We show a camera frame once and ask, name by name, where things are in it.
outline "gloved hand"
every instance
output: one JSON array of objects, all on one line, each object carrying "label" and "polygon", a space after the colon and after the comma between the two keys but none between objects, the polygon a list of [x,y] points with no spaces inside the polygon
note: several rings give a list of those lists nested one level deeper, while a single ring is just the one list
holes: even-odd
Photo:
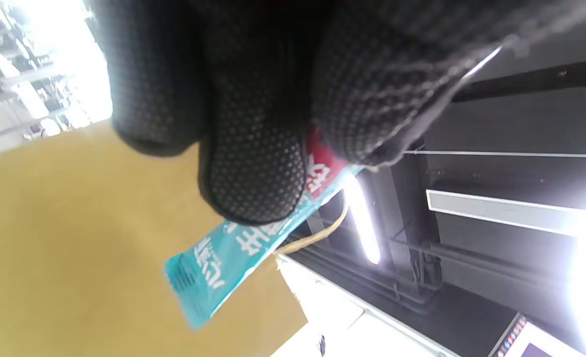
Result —
[{"label": "gloved hand", "polygon": [[499,47],[586,19],[586,0],[96,0],[116,131],[145,154],[200,141],[223,217],[281,221],[319,127],[359,165],[395,163]]}]

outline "glove finger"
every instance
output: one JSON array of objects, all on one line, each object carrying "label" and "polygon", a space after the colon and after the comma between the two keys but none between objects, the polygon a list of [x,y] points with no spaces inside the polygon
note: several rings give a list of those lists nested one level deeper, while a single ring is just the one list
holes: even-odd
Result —
[{"label": "glove finger", "polygon": [[313,118],[339,156],[391,165],[499,46],[585,18],[581,0],[345,0],[318,54]]},{"label": "glove finger", "polygon": [[148,0],[96,0],[91,10],[116,132],[154,156],[174,156],[197,142],[212,103],[193,11],[181,1]]}]

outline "computer monitor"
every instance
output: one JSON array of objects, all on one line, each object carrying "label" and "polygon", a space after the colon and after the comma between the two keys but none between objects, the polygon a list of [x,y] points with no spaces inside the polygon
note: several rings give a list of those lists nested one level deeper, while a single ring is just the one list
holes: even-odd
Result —
[{"label": "computer monitor", "polygon": [[517,314],[489,357],[586,357]]}]

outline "black ceiling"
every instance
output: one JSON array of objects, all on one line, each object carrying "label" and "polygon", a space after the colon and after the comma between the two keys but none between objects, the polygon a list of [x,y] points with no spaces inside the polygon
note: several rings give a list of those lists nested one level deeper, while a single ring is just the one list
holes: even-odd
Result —
[{"label": "black ceiling", "polygon": [[[528,51],[498,54],[416,146],[586,154],[586,23]],[[494,268],[564,281],[572,237],[433,213],[425,190],[586,208],[586,158],[407,154],[359,180],[381,263],[366,261],[350,219],[291,257],[465,357],[488,355],[517,310],[581,350],[565,291]],[[341,199],[290,239],[333,222]]]}]

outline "pipe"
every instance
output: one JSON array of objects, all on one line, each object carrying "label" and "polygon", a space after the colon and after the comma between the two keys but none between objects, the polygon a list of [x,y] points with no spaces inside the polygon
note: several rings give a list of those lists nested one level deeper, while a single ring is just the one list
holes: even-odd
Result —
[{"label": "pipe", "polygon": [[556,154],[549,152],[487,152],[487,151],[429,151],[411,150],[405,154],[414,155],[469,155],[469,156],[522,156],[525,158],[584,158],[586,154]]}]

